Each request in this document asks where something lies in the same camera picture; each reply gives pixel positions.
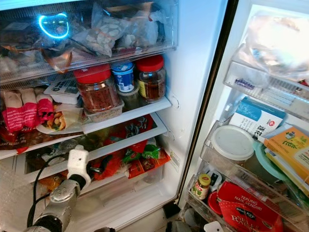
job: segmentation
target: black cable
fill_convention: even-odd
[[[35,181],[34,181],[34,185],[33,185],[33,203],[32,203],[32,206],[29,210],[29,213],[28,213],[28,218],[27,218],[27,227],[30,227],[33,225],[33,218],[34,218],[34,213],[35,213],[35,206],[36,204],[44,199],[45,197],[49,196],[49,194],[45,195],[45,196],[42,196],[40,197],[38,200],[36,200],[36,196],[37,196],[37,185],[38,185],[38,181],[39,181],[39,178],[40,178],[40,175],[41,173],[43,172],[43,170],[48,166],[49,162],[52,161],[53,159],[55,158],[58,158],[58,157],[62,157],[62,155],[57,155],[57,156],[54,156],[54,157],[51,157],[48,161],[46,161],[46,163],[43,165],[43,167],[40,169],[39,173],[37,174],[37,177],[35,178]]]

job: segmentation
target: red lid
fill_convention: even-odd
[[[163,56],[156,55],[146,57],[136,61],[136,67],[142,72],[154,72],[160,70],[164,66]]]
[[[76,81],[81,84],[93,84],[104,81],[111,76],[109,64],[74,70]]]
[[[218,215],[222,216],[221,208],[219,206],[219,203],[217,201],[217,191],[212,192],[207,200],[207,203],[209,207]]]

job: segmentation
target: jar of chili flakes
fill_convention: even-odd
[[[73,73],[87,111],[103,112],[121,104],[109,64],[75,70]]]
[[[136,67],[140,71],[138,82],[140,95],[149,103],[158,102],[164,97],[166,86],[166,71],[161,55],[147,57],[136,61]]]

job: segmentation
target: small jar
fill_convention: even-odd
[[[203,200],[207,197],[211,178],[207,174],[200,174],[192,187],[192,192],[200,199]]]
[[[166,92],[166,71],[161,55],[147,57],[136,61],[136,67],[140,71],[138,83],[140,95],[148,103],[161,100]]]
[[[73,73],[87,111],[103,112],[121,104],[108,64],[75,70]]]

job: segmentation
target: refrigerator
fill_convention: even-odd
[[[19,71],[4,73],[0,80],[1,91],[71,80],[74,78],[70,74],[72,70],[163,54],[167,91],[161,101],[127,111],[100,123],[85,124],[83,132],[91,133],[150,114],[155,123],[153,129],[92,151],[90,159],[100,158],[157,136],[171,160],[149,174],[155,176],[155,180],[150,184],[143,181],[144,176],[128,179],[123,174],[93,182],[88,188],[83,189],[66,231],[93,232],[102,227],[120,230],[170,202],[174,202],[182,209],[181,214],[188,207],[192,207],[206,221],[218,221],[224,231],[237,231],[191,192],[198,175],[209,167],[219,171],[226,180],[236,183],[253,196],[264,199],[263,204],[282,217],[285,231],[309,231],[306,210],[250,171],[223,158],[211,144],[214,130],[226,123],[245,96],[284,110],[287,113],[286,122],[309,131],[309,87],[273,76],[269,77],[269,84],[263,89],[252,90],[237,85],[235,84],[235,78],[239,78],[237,75],[246,73],[251,67],[236,62],[233,56],[244,43],[250,20],[258,12],[308,18],[309,2],[304,0],[99,2],[104,6],[108,16],[121,18],[127,16],[123,13],[126,10],[129,11],[129,17],[132,17],[130,14],[132,9],[135,13],[141,10],[148,14],[156,10],[163,11],[165,15],[158,23],[159,30],[162,28],[164,30],[163,38],[158,39],[154,45],[148,45],[146,49],[143,47],[137,47],[134,51],[115,49],[112,50],[112,56],[86,57],[81,61],[73,61],[69,67],[51,68],[50,63],[39,65],[34,63],[33,66],[23,67],[24,69]],[[94,3],[92,0],[44,2],[2,0],[0,20],[16,21],[15,25],[8,28],[14,32],[19,30],[16,34],[12,34],[11,40],[13,40],[26,27],[28,22],[23,22],[24,19],[31,18],[38,21],[42,15],[51,16],[67,12],[66,18],[69,18],[69,14],[78,15],[78,20],[83,21],[82,12],[88,12],[86,15],[91,18]],[[142,33],[148,35],[147,27],[145,28]],[[67,139],[69,137],[38,144],[27,151]],[[0,159],[2,204],[0,229],[19,232],[26,228],[26,218],[32,204],[31,183],[34,182],[38,170],[29,171],[25,153],[17,154],[16,150],[1,150]],[[40,178],[64,171],[66,165],[65,161],[47,167]],[[44,201],[38,204],[36,217],[44,207]]]

